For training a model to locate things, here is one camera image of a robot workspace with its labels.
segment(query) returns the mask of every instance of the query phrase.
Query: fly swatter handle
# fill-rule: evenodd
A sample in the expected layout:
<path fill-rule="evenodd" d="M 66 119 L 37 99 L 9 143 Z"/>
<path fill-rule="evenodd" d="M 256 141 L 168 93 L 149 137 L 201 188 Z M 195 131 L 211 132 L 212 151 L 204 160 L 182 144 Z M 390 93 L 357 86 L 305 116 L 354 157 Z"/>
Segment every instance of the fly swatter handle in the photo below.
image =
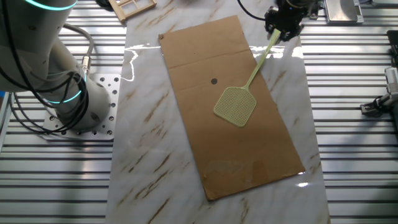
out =
<path fill-rule="evenodd" d="M 257 72 L 259 71 L 261 65 L 264 63 L 265 59 L 267 58 L 267 55 L 269 53 L 269 51 L 271 50 L 271 47 L 277 42 L 278 38 L 280 36 L 280 31 L 277 29 L 274 29 L 271 38 L 269 39 L 269 45 L 266 49 L 266 51 L 264 52 L 264 54 L 261 57 L 260 62 L 257 64 L 256 68 L 254 69 L 254 71 L 252 72 L 249 81 L 246 83 L 246 85 L 243 87 L 245 89 L 249 89 L 249 86 L 251 84 L 251 82 L 253 81 L 254 77 L 256 76 Z"/>

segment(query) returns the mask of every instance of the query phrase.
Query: metal bracket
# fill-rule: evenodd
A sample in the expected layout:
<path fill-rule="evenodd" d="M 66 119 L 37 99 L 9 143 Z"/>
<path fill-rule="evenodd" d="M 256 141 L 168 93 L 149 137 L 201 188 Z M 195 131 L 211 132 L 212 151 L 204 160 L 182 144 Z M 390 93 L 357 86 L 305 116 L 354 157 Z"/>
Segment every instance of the metal bracket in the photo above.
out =
<path fill-rule="evenodd" d="M 370 118 L 378 118 L 383 115 L 383 112 L 377 110 L 374 107 L 374 102 L 367 103 L 365 105 L 361 105 L 361 112 L 363 115 L 370 117 Z"/>
<path fill-rule="evenodd" d="M 46 140 L 65 140 L 65 139 L 79 139 L 79 140 L 112 140 L 114 139 L 114 130 L 116 127 L 116 115 L 118 112 L 119 103 L 119 91 L 120 91 L 120 75 L 101 75 L 101 74 L 91 74 L 90 78 L 97 83 L 103 85 L 106 91 L 111 97 L 111 107 L 109 113 L 101 124 L 94 127 L 88 132 L 79 133 L 76 131 L 66 131 L 59 136 L 53 135 L 43 135 Z M 59 119 L 55 118 L 49 112 L 46 112 L 44 119 L 44 127 L 47 129 L 56 129 L 57 127 L 63 126 Z"/>
<path fill-rule="evenodd" d="M 309 13 L 310 19 L 311 20 L 317 20 L 318 19 L 318 14 L 319 14 L 319 9 L 321 8 L 321 3 L 317 2 L 315 3 Z"/>

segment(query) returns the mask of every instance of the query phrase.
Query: fly swatter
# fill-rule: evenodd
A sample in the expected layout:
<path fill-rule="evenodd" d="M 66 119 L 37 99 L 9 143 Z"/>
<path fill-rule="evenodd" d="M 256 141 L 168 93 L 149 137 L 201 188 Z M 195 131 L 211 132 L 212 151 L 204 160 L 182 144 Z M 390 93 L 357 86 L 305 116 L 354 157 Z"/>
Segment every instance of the fly swatter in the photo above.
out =
<path fill-rule="evenodd" d="M 228 87 L 225 89 L 221 98 L 214 107 L 215 114 L 240 128 L 246 125 L 257 104 L 256 99 L 254 99 L 249 91 L 249 86 L 259 71 L 262 63 L 265 61 L 271 47 L 277 42 L 279 36 L 280 31 L 274 29 L 269 45 L 262 55 L 260 62 L 251 74 L 249 81 L 243 87 Z"/>

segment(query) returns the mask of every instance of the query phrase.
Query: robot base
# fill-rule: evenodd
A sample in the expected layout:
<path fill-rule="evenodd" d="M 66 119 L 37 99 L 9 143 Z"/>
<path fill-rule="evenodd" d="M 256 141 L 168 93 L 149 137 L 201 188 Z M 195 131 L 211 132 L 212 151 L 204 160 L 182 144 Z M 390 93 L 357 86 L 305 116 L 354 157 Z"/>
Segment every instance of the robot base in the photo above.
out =
<path fill-rule="evenodd" d="M 119 90 L 120 90 L 120 75 L 100 75 L 100 74 L 91 74 L 91 79 L 94 82 L 100 83 L 103 85 L 108 91 L 109 96 L 111 98 L 111 107 L 109 113 L 101 124 L 94 127 L 92 130 L 84 133 L 79 133 L 74 130 L 69 130 L 64 133 L 59 134 L 59 136 L 53 135 L 43 135 L 43 138 L 46 140 L 65 140 L 65 139 L 77 139 L 77 140 L 103 140 L 109 141 L 114 139 L 114 130 L 116 127 L 116 115 L 118 112 L 118 100 L 119 100 Z M 54 118 L 49 112 L 46 112 L 44 119 L 44 127 L 47 129 L 56 129 L 57 127 L 61 127 L 63 124 L 59 119 Z"/>

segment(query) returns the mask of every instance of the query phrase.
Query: electronic device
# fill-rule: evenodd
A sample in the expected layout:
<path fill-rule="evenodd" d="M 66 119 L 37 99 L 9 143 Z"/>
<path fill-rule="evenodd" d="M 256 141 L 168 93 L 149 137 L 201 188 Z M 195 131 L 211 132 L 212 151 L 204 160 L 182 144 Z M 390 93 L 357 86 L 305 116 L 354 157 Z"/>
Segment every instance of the electronic device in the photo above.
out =
<path fill-rule="evenodd" d="M 361 24 L 364 22 L 359 0 L 325 0 L 329 24 Z"/>

